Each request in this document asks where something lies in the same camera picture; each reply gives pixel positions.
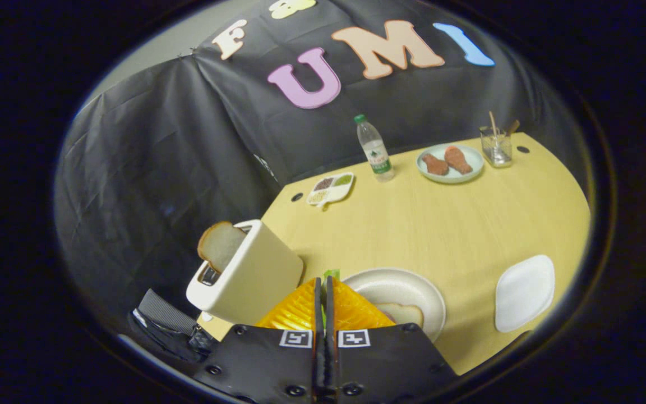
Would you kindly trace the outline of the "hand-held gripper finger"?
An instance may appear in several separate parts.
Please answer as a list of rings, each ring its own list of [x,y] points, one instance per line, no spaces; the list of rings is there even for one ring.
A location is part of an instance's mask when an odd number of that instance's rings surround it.
[[[233,325],[194,378],[229,401],[313,403],[321,340],[321,282],[313,279],[266,324]]]
[[[459,376],[415,323],[390,327],[336,326],[343,283],[326,279],[326,392],[335,403],[421,403]]]

